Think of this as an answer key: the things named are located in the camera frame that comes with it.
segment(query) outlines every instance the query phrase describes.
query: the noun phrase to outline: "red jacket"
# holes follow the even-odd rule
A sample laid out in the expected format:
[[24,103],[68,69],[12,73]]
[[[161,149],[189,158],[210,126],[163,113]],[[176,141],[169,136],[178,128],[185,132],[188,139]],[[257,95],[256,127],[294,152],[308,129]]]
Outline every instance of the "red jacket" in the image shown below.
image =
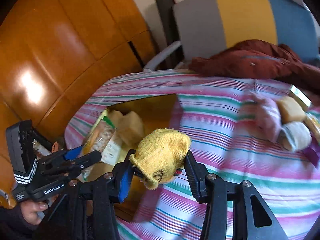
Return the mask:
[[284,44],[242,41],[210,59],[194,57],[189,69],[205,76],[276,79],[320,95],[320,69]]

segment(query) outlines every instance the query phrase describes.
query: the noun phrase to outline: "striped fabric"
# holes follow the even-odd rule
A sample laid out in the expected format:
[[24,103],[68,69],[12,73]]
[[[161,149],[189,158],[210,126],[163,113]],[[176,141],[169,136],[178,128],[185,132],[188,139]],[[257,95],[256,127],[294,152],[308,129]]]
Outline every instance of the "striped fabric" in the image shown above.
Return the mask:
[[[188,70],[128,74],[107,81],[88,99],[69,122],[65,139],[68,148],[81,145],[106,106],[177,93],[184,108],[180,130],[191,137],[196,160],[226,181],[250,180],[290,240],[303,239],[320,214],[320,171],[300,152],[283,151],[265,140],[249,99],[250,91],[277,99],[288,88],[273,80],[204,78]],[[320,108],[311,112],[320,116]],[[122,239],[199,239],[206,205],[192,197],[184,171],[147,194],[148,201],[137,211],[145,222],[118,219]],[[157,198],[153,212],[150,202]],[[231,203],[227,239],[232,239]]]

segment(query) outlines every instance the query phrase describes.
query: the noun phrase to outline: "yellow knitted sock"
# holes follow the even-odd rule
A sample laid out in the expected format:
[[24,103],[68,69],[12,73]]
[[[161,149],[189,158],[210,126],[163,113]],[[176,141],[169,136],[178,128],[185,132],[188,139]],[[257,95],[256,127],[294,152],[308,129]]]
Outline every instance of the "yellow knitted sock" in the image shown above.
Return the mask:
[[139,143],[130,161],[137,166],[148,189],[168,182],[176,169],[183,167],[183,160],[190,148],[188,135],[173,129],[157,129]]

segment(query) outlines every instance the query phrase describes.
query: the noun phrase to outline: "chair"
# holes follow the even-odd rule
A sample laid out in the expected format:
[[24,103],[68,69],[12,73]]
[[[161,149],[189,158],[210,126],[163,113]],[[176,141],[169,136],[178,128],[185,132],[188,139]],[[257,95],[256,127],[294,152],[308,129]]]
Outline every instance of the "chair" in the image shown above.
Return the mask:
[[[291,0],[156,2],[169,46],[150,60],[144,71],[155,70],[171,54],[175,56],[176,65],[183,58],[186,62],[192,57],[209,58],[240,41],[250,39],[276,45],[284,43],[303,62],[319,59],[312,15]],[[180,47],[183,56],[177,53]]]

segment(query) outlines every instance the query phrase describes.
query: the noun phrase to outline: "wooden panel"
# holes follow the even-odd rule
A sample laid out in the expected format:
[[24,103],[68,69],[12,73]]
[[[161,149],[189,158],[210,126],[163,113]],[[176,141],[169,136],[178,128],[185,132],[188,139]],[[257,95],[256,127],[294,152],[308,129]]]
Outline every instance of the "wooden panel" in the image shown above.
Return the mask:
[[147,30],[146,23],[133,0],[103,1],[128,41]]
[[65,92],[66,97],[79,109],[104,82],[110,79],[105,70],[107,68],[101,67],[101,60],[93,64],[68,87]]
[[124,43],[105,55],[100,61],[100,69],[110,78],[124,74],[141,72],[142,68],[129,44]]
[[147,64],[148,61],[156,55],[155,47],[153,45],[149,31],[143,32],[133,37],[132,43],[144,64]]
[[0,189],[9,193],[14,183],[14,177],[7,148],[7,141],[5,138],[5,130],[9,126],[17,123],[19,119],[3,101],[0,102],[0,113]]
[[44,137],[54,142],[58,136],[63,136],[68,122],[76,111],[78,108],[72,101],[61,96],[36,128]]
[[[4,24],[1,28],[7,36],[25,41],[34,60],[61,91],[95,61],[58,0],[18,0]],[[23,51],[11,49],[24,58]]]
[[2,33],[0,36],[1,94],[21,119],[32,119],[37,125],[60,92],[35,60],[30,47],[16,38],[3,39]]
[[110,78],[139,71],[138,61],[125,43],[87,69],[66,90],[65,96],[79,109]]
[[102,0],[59,1],[96,59],[125,41]]

